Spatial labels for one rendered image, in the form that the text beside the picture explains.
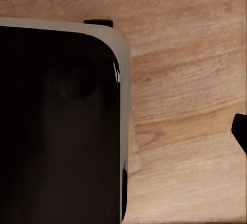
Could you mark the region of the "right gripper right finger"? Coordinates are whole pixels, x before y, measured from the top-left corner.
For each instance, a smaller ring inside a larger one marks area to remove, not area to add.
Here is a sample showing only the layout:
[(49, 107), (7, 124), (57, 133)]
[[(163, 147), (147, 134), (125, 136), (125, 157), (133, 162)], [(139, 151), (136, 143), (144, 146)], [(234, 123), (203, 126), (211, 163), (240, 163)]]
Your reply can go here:
[(244, 152), (247, 154), (247, 116), (235, 114), (231, 132), (238, 141)]

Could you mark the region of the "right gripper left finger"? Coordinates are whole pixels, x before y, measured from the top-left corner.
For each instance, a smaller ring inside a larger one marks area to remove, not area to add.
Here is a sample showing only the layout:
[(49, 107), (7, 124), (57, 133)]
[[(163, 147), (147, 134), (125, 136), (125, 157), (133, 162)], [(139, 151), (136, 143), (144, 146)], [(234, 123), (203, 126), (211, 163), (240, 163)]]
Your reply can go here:
[(0, 119), (0, 175), (25, 134), (22, 114)]

